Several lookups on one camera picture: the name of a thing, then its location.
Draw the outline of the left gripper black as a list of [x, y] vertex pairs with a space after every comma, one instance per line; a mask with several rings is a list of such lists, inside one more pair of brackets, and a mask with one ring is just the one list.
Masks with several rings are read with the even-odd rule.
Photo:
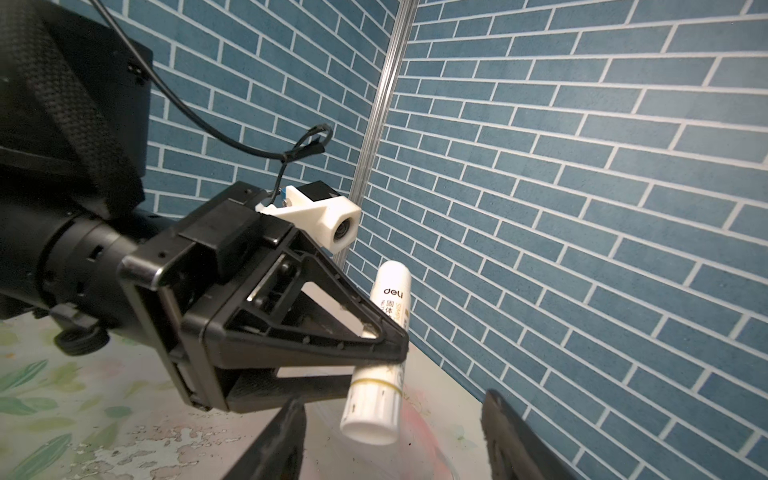
[[118, 334], [153, 348], [182, 401], [250, 413], [347, 396], [352, 376], [278, 377], [283, 367], [362, 366], [370, 328], [397, 325], [305, 232], [256, 211], [238, 182], [124, 257]]

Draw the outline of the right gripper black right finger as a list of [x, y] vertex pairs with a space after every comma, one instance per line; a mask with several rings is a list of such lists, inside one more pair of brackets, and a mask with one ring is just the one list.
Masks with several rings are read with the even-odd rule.
[[481, 427], [492, 479], [576, 478], [496, 390], [486, 392]]

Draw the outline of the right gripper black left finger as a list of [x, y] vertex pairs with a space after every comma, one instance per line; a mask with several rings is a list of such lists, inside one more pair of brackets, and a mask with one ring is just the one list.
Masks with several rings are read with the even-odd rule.
[[224, 480], [293, 480], [300, 477], [307, 417], [291, 398], [223, 477]]

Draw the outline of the white glue stick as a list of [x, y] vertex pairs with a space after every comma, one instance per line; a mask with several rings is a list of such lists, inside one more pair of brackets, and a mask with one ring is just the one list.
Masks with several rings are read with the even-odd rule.
[[397, 328], [393, 338], [383, 331], [363, 330], [364, 338], [375, 341], [374, 357], [354, 369], [340, 421], [341, 433], [353, 441], [386, 446], [398, 440], [411, 287], [412, 275], [404, 264], [390, 260], [379, 267], [370, 299], [374, 312], [388, 317]]

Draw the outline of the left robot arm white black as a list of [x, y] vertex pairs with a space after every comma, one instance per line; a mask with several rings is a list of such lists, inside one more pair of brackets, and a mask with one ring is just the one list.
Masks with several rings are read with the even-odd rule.
[[352, 378], [288, 367], [402, 363], [409, 337], [332, 261], [359, 208], [323, 182], [237, 182], [180, 220], [142, 209], [152, 52], [109, 14], [1, 5], [1, 316], [59, 326], [77, 357], [153, 348], [182, 400], [268, 410]]

